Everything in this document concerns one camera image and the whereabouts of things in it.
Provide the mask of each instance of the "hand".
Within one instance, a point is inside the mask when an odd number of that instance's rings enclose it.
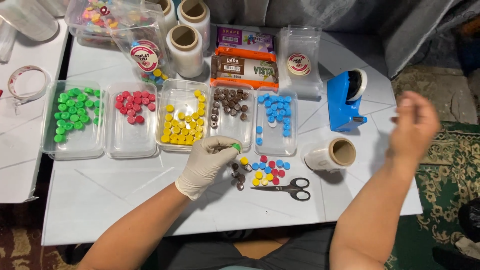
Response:
[[[440,125],[435,107],[424,97],[406,91],[403,93],[397,117],[397,124],[390,135],[387,157],[396,162],[418,166]]]
[[[196,200],[213,184],[216,174],[222,166],[232,161],[240,153],[231,147],[241,142],[224,137],[213,136],[198,140],[193,144],[187,166],[175,181],[175,186],[191,200]]]

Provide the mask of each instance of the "white table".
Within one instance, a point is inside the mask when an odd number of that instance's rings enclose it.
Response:
[[[363,50],[364,54],[355,55],[341,45],[340,40],[343,44],[355,45],[356,50]],[[380,52],[380,42],[371,37],[322,34],[319,62],[323,65],[324,79],[353,68],[367,72],[368,85],[360,113],[368,117],[368,122],[357,132],[331,132],[326,95],[320,102],[299,101],[298,150],[296,155],[282,158],[290,162],[291,169],[281,184],[295,176],[309,178],[308,190],[312,195],[309,201],[295,201],[288,193],[251,190],[253,173],[246,175],[246,188],[239,192],[222,172],[215,184],[181,214],[167,235],[336,221],[381,166],[388,134],[393,129],[389,117],[395,114],[396,103],[390,81],[382,75],[386,67]],[[103,89],[113,82],[134,80],[129,62],[119,52],[82,47],[77,42],[73,45],[68,78],[96,80]],[[207,83],[208,76],[195,80]],[[341,173],[316,174],[302,164],[300,153],[307,142],[315,142],[320,136],[339,135],[351,140],[357,149],[356,161],[350,168]],[[259,160],[253,150],[238,158],[242,156],[251,162]],[[104,155],[95,160],[55,161],[42,245],[95,241],[121,216],[175,181],[187,157],[187,154],[162,151],[149,159],[112,160]],[[401,213],[421,212],[417,187],[412,181]]]
[[[46,42],[29,40],[18,33],[8,64],[0,65],[0,203],[21,203],[34,199],[38,166],[42,153],[40,129],[45,98],[15,108],[15,98],[7,89],[10,75],[18,68],[35,65],[57,80],[63,59],[68,28],[59,19],[57,35]],[[41,72],[29,71],[15,85],[20,94],[38,91],[44,84]]]

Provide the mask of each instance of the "red candy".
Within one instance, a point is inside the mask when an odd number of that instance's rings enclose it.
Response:
[[[138,104],[134,104],[132,109],[133,109],[134,111],[141,111],[141,110],[142,110],[142,107],[140,107],[140,105],[138,105]]]
[[[115,103],[115,107],[120,110],[123,107],[123,103],[117,102]]]
[[[135,124],[135,117],[133,117],[133,116],[127,117],[127,122],[130,123],[130,124]]]
[[[145,121],[145,118],[143,118],[143,116],[139,115],[139,116],[135,117],[135,121],[137,123],[141,124]]]
[[[129,116],[135,116],[137,113],[134,110],[130,109],[130,110],[127,111],[127,114]]]

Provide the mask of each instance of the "purple package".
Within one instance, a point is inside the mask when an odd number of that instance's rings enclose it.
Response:
[[[273,38],[270,34],[219,27],[215,54],[276,61]]]

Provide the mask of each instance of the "clear plastic tray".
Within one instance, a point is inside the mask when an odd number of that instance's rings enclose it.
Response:
[[[271,155],[271,156],[291,156],[297,150],[297,135],[298,135],[298,99],[297,93],[288,88],[274,88],[274,87],[259,87],[257,89],[257,96],[263,96],[264,94],[270,94],[270,96],[290,96],[292,101],[290,102],[290,109],[292,110],[292,116],[290,117],[291,135],[289,137],[283,137],[282,135],[282,123],[276,123],[275,127],[271,127],[267,120],[265,102],[258,103],[258,99],[255,99],[255,106],[257,107],[255,112],[255,127],[254,127],[254,151],[259,155]],[[263,132],[261,134],[256,133],[256,127],[261,126]],[[256,138],[262,138],[263,143],[259,146],[256,143]]]
[[[103,108],[100,108],[99,125],[93,123],[95,118],[93,109],[84,107],[90,122],[85,124],[83,129],[72,129],[66,133],[66,141],[57,143],[53,140],[56,135],[57,119],[54,113],[60,112],[58,109],[58,98],[61,93],[67,93],[72,88],[84,90],[85,87],[93,90],[100,89],[100,85],[92,81],[54,81],[47,87],[47,97],[43,111],[42,141],[40,150],[48,154],[54,160],[81,160],[100,157],[103,153],[103,127],[104,122]],[[106,104],[106,95],[100,91],[100,97],[88,95],[91,101],[101,100]]]
[[[223,81],[223,80],[215,80],[212,81],[210,84],[211,87],[211,95],[210,95],[210,106],[213,108],[213,102],[214,102],[214,94],[215,94],[215,89],[221,88],[221,89],[228,89],[228,90],[237,90],[237,89],[242,89],[244,93],[248,93],[249,97],[246,100],[242,100],[239,102],[240,105],[247,105],[248,110],[245,112],[247,114],[247,120],[242,120],[240,119],[240,115],[242,112],[238,112],[237,115],[231,116],[229,113],[224,113],[223,112],[223,106],[220,105],[218,108],[219,113],[218,113],[218,127],[216,129],[211,128],[208,126],[208,136],[215,136],[215,135],[221,135],[221,136],[227,136],[230,138],[237,139],[241,141],[242,147],[244,149],[249,148],[252,145],[252,131],[253,131],[253,117],[255,115],[255,91],[251,85],[248,84],[241,84],[241,83],[236,83],[236,82],[229,82],[229,81]],[[212,110],[209,111],[208,114],[208,119],[211,119],[210,117],[212,116]]]
[[[111,159],[147,158],[156,153],[156,110],[150,111],[145,105],[137,113],[145,118],[142,124],[129,124],[127,115],[115,108],[115,98],[123,91],[131,94],[135,91],[148,91],[157,99],[157,89],[151,83],[114,83],[107,88],[108,105],[105,117],[105,153]]]
[[[174,111],[171,114],[173,119],[176,120],[178,120],[178,114],[180,112],[183,112],[185,115],[191,115],[198,110],[198,98],[193,94],[195,90],[200,90],[202,95],[205,96],[205,115],[200,118],[204,120],[202,138],[207,136],[208,129],[206,127],[210,126],[208,119],[208,112],[211,110],[210,88],[204,83],[167,79],[163,82],[156,132],[156,142],[162,150],[174,152],[190,152],[192,150],[192,146],[163,143],[160,138],[163,135],[165,116],[168,113],[166,109],[167,105],[173,105]]]
[[[103,16],[100,13],[100,8],[94,5],[97,1],[89,0],[71,0],[68,5],[67,12],[65,13],[65,23],[70,27],[70,33],[77,37],[85,33],[92,33],[99,36],[104,36],[113,40],[104,26],[94,25],[91,21],[91,18],[84,18],[83,14],[87,7],[92,7],[92,13],[97,12],[97,14]]]

